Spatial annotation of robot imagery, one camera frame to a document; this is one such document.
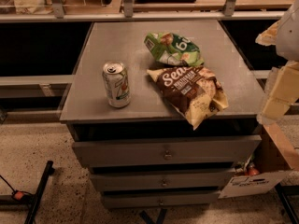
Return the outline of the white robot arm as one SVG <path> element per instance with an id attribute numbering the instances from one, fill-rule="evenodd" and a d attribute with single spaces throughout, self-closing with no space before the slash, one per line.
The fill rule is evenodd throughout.
<path id="1" fill-rule="evenodd" d="M 299 0 L 296 0 L 279 21 L 257 36 L 255 42 L 274 45 L 276 54 L 287 60 L 282 68 L 273 68 L 266 80 L 257 120 L 271 125 L 280 120 L 299 99 Z"/>

